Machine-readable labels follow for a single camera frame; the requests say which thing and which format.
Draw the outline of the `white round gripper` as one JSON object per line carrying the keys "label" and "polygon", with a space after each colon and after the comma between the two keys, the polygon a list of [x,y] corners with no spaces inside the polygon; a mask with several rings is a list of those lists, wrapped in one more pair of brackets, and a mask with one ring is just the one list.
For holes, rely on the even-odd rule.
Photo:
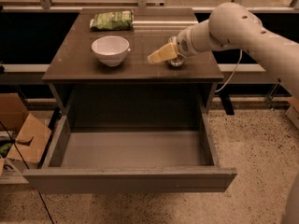
{"label": "white round gripper", "polygon": [[189,26],[177,36],[177,45],[167,43],[148,56],[151,64],[161,63],[177,58],[178,51],[184,56],[191,56],[201,52],[201,33],[198,25]]}

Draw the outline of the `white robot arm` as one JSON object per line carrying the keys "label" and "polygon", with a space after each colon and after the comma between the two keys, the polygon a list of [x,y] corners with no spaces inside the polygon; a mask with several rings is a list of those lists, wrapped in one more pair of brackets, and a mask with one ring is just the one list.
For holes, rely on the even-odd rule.
{"label": "white robot arm", "polygon": [[[205,30],[185,31],[196,50],[244,50],[292,95],[298,93],[298,46],[263,28],[244,7],[216,7]],[[281,110],[245,106],[208,116],[222,165],[237,175],[223,194],[156,196],[165,224],[298,224],[298,131]]]}

